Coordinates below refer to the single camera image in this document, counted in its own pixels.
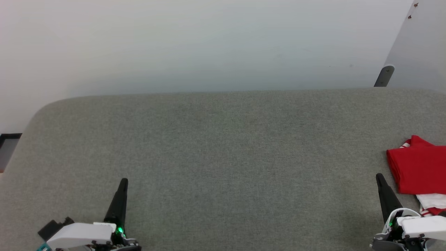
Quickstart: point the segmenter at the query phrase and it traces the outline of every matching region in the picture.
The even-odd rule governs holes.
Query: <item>folded red shirt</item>
[[[446,146],[413,135],[410,147],[387,150],[387,161],[399,193],[446,194]]]

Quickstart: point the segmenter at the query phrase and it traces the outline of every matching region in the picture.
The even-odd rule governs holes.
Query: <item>teal connector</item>
[[[44,243],[36,251],[51,251],[51,250],[52,250],[51,247],[49,247],[48,244]]]

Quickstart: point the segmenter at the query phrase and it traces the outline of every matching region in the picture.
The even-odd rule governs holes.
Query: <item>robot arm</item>
[[[135,239],[127,239],[124,230],[128,180],[122,179],[103,222],[75,223],[67,217],[63,223],[50,221],[38,234],[46,242],[38,250],[66,250],[88,246],[95,251],[141,251]]]
[[[375,251],[427,251],[428,240],[446,240],[446,218],[423,218],[403,208],[384,176],[376,175],[384,228],[376,234],[370,247]]]

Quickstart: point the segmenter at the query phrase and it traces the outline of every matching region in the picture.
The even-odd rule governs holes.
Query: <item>gray felt table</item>
[[[375,174],[395,188],[385,150],[445,144],[445,125],[445,95],[387,88],[58,101],[0,179],[0,248],[34,251],[51,219],[101,221],[127,177],[127,235],[147,251],[370,250]]]

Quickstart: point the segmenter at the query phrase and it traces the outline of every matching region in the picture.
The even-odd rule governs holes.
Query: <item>white wall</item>
[[[74,96],[371,87],[412,0],[0,3],[0,132]]]
[[[417,2],[386,60],[395,66],[388,87],[446,92],[446,1]]]

